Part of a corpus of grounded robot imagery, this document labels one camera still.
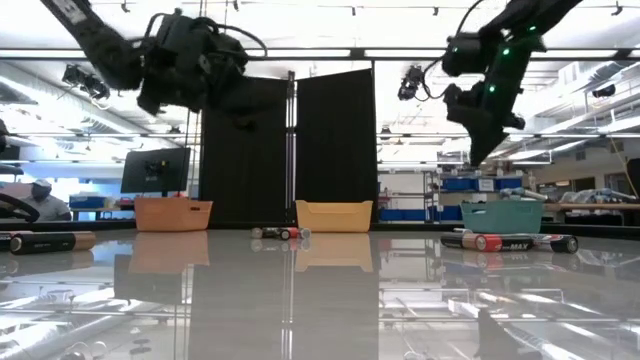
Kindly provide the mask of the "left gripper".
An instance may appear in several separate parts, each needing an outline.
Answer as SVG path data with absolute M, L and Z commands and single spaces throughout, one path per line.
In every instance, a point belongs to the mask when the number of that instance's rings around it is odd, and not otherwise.
M 234 128 L 254 131 L 254 117 L 260 108 L 280 100 L 280 81 L 244 78 L 248 60 L 244 51 L 214 50 L 196 55 L 156 48 L 144 57 L 137 105 L 149 114 L 158 114 L 164 105 L 198 112 L 237 87 L 234 104 L 220 110 Z

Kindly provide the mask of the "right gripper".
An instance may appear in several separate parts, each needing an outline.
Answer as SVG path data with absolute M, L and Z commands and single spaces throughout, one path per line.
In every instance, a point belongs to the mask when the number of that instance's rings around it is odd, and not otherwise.
M 482 105 L 484 82 L 477 82 L 469 90 L 462 90 L 452 83 L 444 90 L 443 102 L 447 107 L 446 119 L 463 125 L 470 134 L 470 164 L 479 166 L 506 138 L 504 127 L 523 130 L 525 120 L 514 113 L 499 114 L 495 110 Z

